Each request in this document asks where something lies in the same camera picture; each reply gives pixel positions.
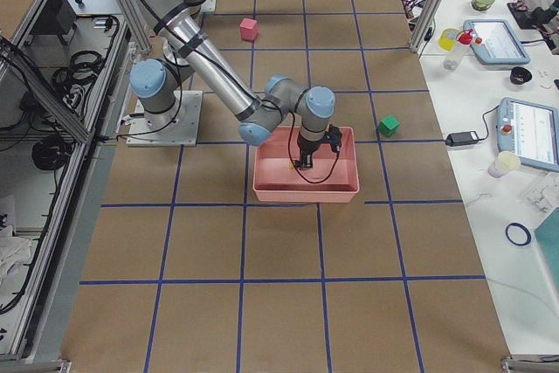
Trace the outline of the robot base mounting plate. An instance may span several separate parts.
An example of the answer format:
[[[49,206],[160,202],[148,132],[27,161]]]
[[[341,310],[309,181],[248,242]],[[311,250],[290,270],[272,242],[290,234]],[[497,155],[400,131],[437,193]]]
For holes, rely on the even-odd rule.
[[[202,91],[175,90],[174,106],[163,114],[151,114],[136,101],[126,144],[129,147],[195,147],[204,94]]]

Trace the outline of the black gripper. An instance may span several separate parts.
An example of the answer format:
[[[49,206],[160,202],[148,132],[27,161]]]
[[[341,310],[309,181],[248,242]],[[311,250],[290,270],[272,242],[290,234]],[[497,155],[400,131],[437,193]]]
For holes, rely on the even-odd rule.
[[[299,127],[297,146],[300,154],[293,160],[295,169],[311,169],[313,167],[313,154],[320,147],[326,130],[312,131],[304,126]]]

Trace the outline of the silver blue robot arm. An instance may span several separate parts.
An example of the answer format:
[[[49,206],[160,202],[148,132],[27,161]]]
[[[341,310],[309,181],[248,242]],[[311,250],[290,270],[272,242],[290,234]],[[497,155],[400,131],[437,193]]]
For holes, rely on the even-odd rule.
[[[309,169],[313,155],[323,144],[334,153],[342,148],[342,133],[329,120],[335,110],[335,94],[323,86],[305,88],[291,78],[272,76],[264,97],[256,96],[235,73],[220,51],[202,32],[191,9],[206,0],[137,0],[141,14],[155,35],[197,73],[239,122],[245,143],[258,147],[290,113],[301,118],[297,146],[298,169]]]

